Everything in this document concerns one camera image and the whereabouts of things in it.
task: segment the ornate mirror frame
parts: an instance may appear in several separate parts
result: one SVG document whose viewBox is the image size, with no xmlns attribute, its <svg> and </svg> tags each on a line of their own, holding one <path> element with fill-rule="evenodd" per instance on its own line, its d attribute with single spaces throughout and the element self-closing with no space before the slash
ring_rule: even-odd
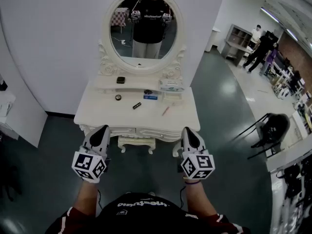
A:
<svg viewBox="0 0 312 234">
<path fill-rule="evenodd" d="M 178 5 L 174 0 L 164 0 L 172 9 L 176 24 L 176 37 L 173 46 L 171 47 L 168 54 L 163 58 L 159 59 L 159 63 L 149 67 L 135 67 L 124 62 L 120 56 L 116 53 L 113 46 L 110 34 L 111 18 L 116 8 L 124 0 L 114 0 L 109 7 L 102 25 L 102 42 L 99 42 L 99 51 L 101 52 L 101 66 L 100 73 L 106 76 L 119 75 L 120 73 L 129 72 L 135 75 L 153 74 L 163 70 L 164 74 L 168 78 L 178 78 L 181 75 L 180 62 L 184 56 L 186 46 L 184 45 L 184 23 L 183 17 L 180 12 Z"/>
</svg>

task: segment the bracelet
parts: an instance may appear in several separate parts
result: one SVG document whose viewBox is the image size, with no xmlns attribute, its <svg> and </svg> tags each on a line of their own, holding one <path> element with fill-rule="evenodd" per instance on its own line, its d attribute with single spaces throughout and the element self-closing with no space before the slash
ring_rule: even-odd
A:
<svg viewBox="0 0 312 234">
<path fill-rule="evenodd" d="M 194 182 L 194 183 L 188 183 L 188 182 L 184 182 L 185 184 L 187 184 L 187 185 L 195 185 L 195 184 L 198 184 L 198 183 L 200 183 L 201 181 L 199 180 L 199 181 L 197 181 L 197 182 Z"/>
</svg>

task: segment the oval mirror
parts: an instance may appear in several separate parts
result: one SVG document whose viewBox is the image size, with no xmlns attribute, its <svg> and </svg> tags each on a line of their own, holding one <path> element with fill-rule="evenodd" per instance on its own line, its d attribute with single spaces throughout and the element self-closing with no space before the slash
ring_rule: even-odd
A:
<svg viewBox="0 0 312 234">
<path fill-rule="evenodd" d="M 136 68 L 158 64 L 176 39 L 175 15 L 164 0 L 124 0 L 110 25 L 115 52 Z"/>
</svg>

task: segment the black t-shirt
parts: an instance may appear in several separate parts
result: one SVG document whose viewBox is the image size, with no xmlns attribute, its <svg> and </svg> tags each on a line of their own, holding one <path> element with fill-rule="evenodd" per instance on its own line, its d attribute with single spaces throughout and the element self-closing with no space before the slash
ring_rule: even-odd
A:
<svg viewBox="0 0 312 234">
<path fill-rule="evenodd" d="M 161 19 L 169 12 L 163 0 L 142 0 L 134 10 L 141 13 L 141 20 L 134 26 L 133 39 L 142 43 L 158 43 L 163 39 L 165 26 Z"/>
<path fill-rule="evenodd" d="M 273 47 L 273 41 L 266 37 L 266 36 L 262 36 L 260 37 L 260 45 L 259 47 L 257 48 L 257 51 L 258 52 L 261 52 L 261 53 L 267 53 L 269 50 L 273 50 L 274 47 Z"/>
<path fill-rule="evenodd" d="M 103 234 L 134 232 L 183 233 L 201 231 L 208 234 L 249 234 L 250 230 L 228 221 L 224 215 L 199 218 L 175 204 L 148 194 L 130 193 L 105 206 L 96 218 L 70 208 L 46 231 L 46 234 Z"/>
</svg>

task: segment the forearm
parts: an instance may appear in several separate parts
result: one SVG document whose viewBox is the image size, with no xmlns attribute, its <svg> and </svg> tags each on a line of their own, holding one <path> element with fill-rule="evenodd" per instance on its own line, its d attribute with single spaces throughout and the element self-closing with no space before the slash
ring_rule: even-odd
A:
<svg viewBox="0 0 312 234">
<path fill-rule="evenodd" d="M 194 183 L 194 180 L 187 180 L 188 183 Z M 207 217 L 217 214 L 215 208 L 206 196 L 202 183 L 186 185 L 186 198 L 188 211 L 198 217 Z"/>
<path fill-rule="evenodd" d="M 74 208 L 78 211 L 95 216 L 97 210 L 98 189 L 96 184 L 83 181 Z"/>
<path fill-rule="evenodd" d="M 255 44 L 253 50 L 256 50 L 256 49 L 259 47 L 260 43 L 261 43 L 261 41 L 259 40 L 259 41 Z"/>
</svg>

